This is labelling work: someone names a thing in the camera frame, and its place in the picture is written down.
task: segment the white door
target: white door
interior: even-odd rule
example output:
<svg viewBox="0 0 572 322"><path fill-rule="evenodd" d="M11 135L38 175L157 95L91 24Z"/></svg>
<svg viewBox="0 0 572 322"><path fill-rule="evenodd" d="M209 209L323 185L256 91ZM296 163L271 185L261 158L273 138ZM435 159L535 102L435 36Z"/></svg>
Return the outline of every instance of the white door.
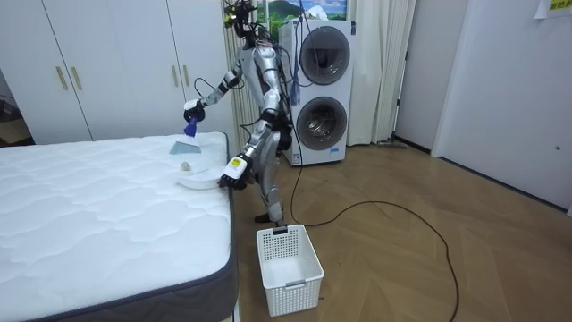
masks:
<svg viewBox="0 0 572 322"><path fill-rule="evenodd" d="M436 152L570 208L570 20L535 21L537 8L471 2Z"/></svg>
<svg viewBox="0 0 572 322"><path fill-rule="evenodd" d="M184 96L165 1L45 4L94 140L182 133Z"/></svg>
<svg viewBox="0 0 572 322"><path fill-rule="evenodd" d="M193 87L197 77L218 86L228 70L223 34L223 13L220 1L168 0L172 31L183 75L187 100L198 98ZM206 96L212 92L198 81L198 89ZM231 104L227 95L216 105L206 109L206 119L198 131L221 131L228 135L232 153L236 151L236 130Z"/></svg>
<svg viewBox="0 0 572 322"><path fill-rule="evenodd" d="M0 44L0 68L34 141L91 140L41 0L0 2Z"/></svg>

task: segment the power cord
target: power cord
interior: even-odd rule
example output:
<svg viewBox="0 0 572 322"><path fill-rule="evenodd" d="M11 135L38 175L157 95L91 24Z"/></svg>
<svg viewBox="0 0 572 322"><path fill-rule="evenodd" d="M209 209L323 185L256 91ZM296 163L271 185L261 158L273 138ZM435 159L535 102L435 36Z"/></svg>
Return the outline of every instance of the power cord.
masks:
<svg viewBox="0 0 572 322"><path fill-rule="evenodd" d="M403 209L405 211L407 211L409 214L416 216L417 218L419 218L425 225L427 225L429 228L431 228L432 231L434 231L437 236L441 239L441 241L443 242L443 245L445 245L445 255L447 258L447 265L449 265L449 269L450 269L450 273L453 276L453 282L455 284L455 307L453 309L453 313L450 316L449 322L453 322L455 320L455 317L457 316L457 312L458 312L458 305L460 302L460 294L459 294L459 290L458 290L458 281L457 281L457 275L455 274L455 269L453 269L453 265L450 262L450 255L449 255L449 244L445 241L445 239L443 238L443 236L431 225L429 224L429 222L427 222L425 219L423 219L418 213L416 213L415 211L405 208L401 205L389 202L389 201L377 201L377 200L367 200L367 201L361 201L361 202L357 202L353 205L350 205L346 208L344 208L341 212L338 213L338 215L336 215L333 219L324 221L322 223L318 223L318 224L311 224L311 225L306 225L306 224L302 224L300 223L300 221L294 216L294 196L296 195L296 189L298 188L298 183L300 181L300 176L302 175L302 167L304 165L304 159L302 157L302 146L300 145L300 141L299 141L299 136L298 133L296 132L296 127L294 126L293 123L293 118L292 118L292 109L290 104L288 104L288 108L289 108L289 112L290 112L290 123L292 125L292 130L294 131L294 135L296 136L296 142L298 143L298 147L299 147L299 154L300 154L300 171L298 172L298 178L296 179L296 183L294 184L294 191L292 191L292 195L290 197L290 215L292 216L292 220L294 220L294 222L296 222L299 225L304 225L305 227L317 227L317 226L321 226L321 225L327 225L329 223L333 223L334 221L336 221L343 213L345 213L346 211L352 209L353 207L357 207L360 205L365 205L365 204L382 204L382 205L390 205L396 208L400 208Z"/></svg>

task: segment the cabinet handle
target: cabinet handle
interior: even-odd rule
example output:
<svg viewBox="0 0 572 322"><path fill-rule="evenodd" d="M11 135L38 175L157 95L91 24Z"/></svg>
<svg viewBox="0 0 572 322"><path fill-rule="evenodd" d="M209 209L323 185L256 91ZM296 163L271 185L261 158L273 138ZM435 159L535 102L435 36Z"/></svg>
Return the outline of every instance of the cabinet handle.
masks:
<svg viewBox="0 0 572 322"><path fill-rule="evenodd" d="M187 65L183 65L182 70L185 72L185 81L187 82L187 87L188 87L190 84L189 84L189 73L187 72Z"/></svg>
<svg viewBox="0 0 572 322"><path fill-rule="evenodd" d="M171 65L172 70L172 80L175 81L175 87L179 87L179 80L177 80L177 71L175 70L175 65Z"/></svg>
<svg viewBox="0 0 572 322"><path fill-rule="evenodd" d="M60 66L56 66L55 69L57 70L57 75L60 77L60 82L62 83L63 89L68 90L68 84L65 82L62 69L60 68Z"/></svg>
<svg viewBox="0 0 572 322"><path fill-rule="evenodd" d="M83 90L81 87L80 77L78 76L78 72L75 70L75 67L71 68L71 73L73 74L73 78L75 79L75 84L78 86L78 89Z"/></svg>

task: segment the black cable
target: black cable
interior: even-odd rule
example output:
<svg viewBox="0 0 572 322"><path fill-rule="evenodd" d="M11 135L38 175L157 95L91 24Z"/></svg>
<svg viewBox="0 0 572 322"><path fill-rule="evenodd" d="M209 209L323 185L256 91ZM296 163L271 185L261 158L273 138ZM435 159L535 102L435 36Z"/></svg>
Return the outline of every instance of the black cable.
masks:
<svg viewBox="0 0 572 322"><path fill-rule="evenodd" d="M252 138L252 134L250 133L250 131L247 129L247 126L252 126L254 124L256 124L258 121L260 121L260 119L262 118L262 113L260 114L260 116L258 116L258 118L253 122L253 123L249 123L249 124L239 124L239 127L246 131L248 133L248 141L250 141L250 138Z"/></svg>
<svg viewBox="0 0 572 322"><path fill-rule="evenodd" d="M314 85L314 82L310 81L309 84L307 85L302 85L299 83L299 80L295 80L294 75L298 75L298 71L300 69L300 65L302 64L301 60L302 60L302 46L300 46L300 50L298 52L298 26L301 22L296 24L296 27L294 27L294 38L295 40L295 48L297 49L297 51L294 52L294 73L292 74L292 80L294 81L294 84L300 86L301 88L308 88L312 85ZM300 29L300 37L304 38L304 26L302 26L302 29Z"/></svg>
<svg viewBox="0 0 572 322"><path fill-rule="evenodd" d="M302 9L302 12L304 13L304 21L306 21L306 28L307 28L307 34L308 36L310 36L310 41L312 42L312 48L314 49L314 59L315 59L315 74L317 75L320 71L320 62L318 61L318 53L315 50L315 42L314 42L314 35L312 34L312 30L310 30L310 24L307 23L307 16L306 16L306 10L304 10L304 5L302 4L302 0L300 0L300 9Z"/></svg>
<svg viewBox="0 0 572 322"><path fill-rule="evenodd" d="M284 73L282 71L282 78L286 81L286 78L284 76ZM445 255L447 258L447 264L449 265L449 269L450 269L450 273L453 276L453 282L455 284L455 308L453 310L453 313L451 314L451 317L449 319L449 322L453 322L455 320L455 317L457 316L457 312L458 312L458 305L459 305L459 290L458 290L458 281L457 281L457 275L455 274L455 270L453 269L453 265L450 262L450 255L449 255L449 244L445 241L445 239L443 238L443 236L431 225L429 224L425 219L423 219L418 213L416 213L413 210L407 209L401 205L398 204L394 204L392 202L389 201L373 201L373 200L367 200L367 201L361 201L358 203L355 203L353 205L350 205L348 207L346 207L345 209L343 209L340 213L338 213L338 215L336 215L333 219L330 219L328 221L322 222L322 223L318 223L318 224L311 224L311 225L306 225L306 224L302 224L300 223L300 221L298 221L298 219L296 219L296 217L294 216L294 196L296 195L296 189L298 188L298 183L300 181L300 176L302 175L302 169L303 169L303 165L304 165L304 158L302 156L302 146L300 145L300 140L299 140L299 136L298 133L296 132L296 127L294 126L294 122L293 122L293 115L292 115L292 108L290 106L290 101L288 99L285 100L286 104L289 108L289 112L290 112L290 124L292 125L292 130L294 131L294 135L296 136L296 142L298 143L298 147L299 147L299 154L300 154L300 171L298 172L298 178L296 178L296 183L294 184L294 190L292 191L292 195L290 197L290 215L292 216L292 220L294 220L294 222L296 222L299 225L304 225L306 227L317 227L317 226L321 226L321 225L327 225L329 223L334 222L336 219L338 219L343 213L345 213L346 211L352 209L353 207L357 207L359 205L364 205L364 204L384 204L384 205L390 205L390 206L394 206L400 209L403 209L405 211L407 211L409 214L416 216L417 218L419 218L422 222L424 222L429 228L431 228L431 230L433 230L437 236L439 236L439 238L441 239L441 241L443 242L443 244L445 245Z"/></svg>
<svg viewBox="0 0 572 322"><path fill-rule="evenodd" d="M201 96L201 98L205 98L205 97L203 97L203 94L201 94L201 92L198 91L198 89L197 89L197 81L203 81L203 82L204 82L208 87L210 87L211 89L216 89L213 85L211 85L211 84L210 84L208 81L206 81L204 78L202 78L202 77L197 77L197 78L195 79L195 82L193 83L193 87L195 88L195 91L197 92L197 94L198 94L199 96ZM238 90L238 89L244 89L245 82L242 80L242 78L240 78L239 81L242 81L242 86L238 86L237 88L231 88L231 89L236 89L236 90Z"/></svg>

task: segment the dryer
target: dryer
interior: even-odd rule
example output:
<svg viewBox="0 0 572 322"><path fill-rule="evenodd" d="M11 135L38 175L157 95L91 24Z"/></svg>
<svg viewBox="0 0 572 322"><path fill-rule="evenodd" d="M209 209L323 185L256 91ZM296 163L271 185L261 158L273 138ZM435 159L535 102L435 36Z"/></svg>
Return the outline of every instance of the dryer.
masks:
<svg viewBox="0 0 572 322"><path fill-rule="evenodd" d="M306 25L293 20L279 30L280 44L288 51L288 55L282 53L287 81L290 68L294 70L295 54L300 55L300 101L292 106L299 144L292 133L292 147L284 152L291 165L340 161L346 155L353 35L351 21L308 20Z"/></svg>

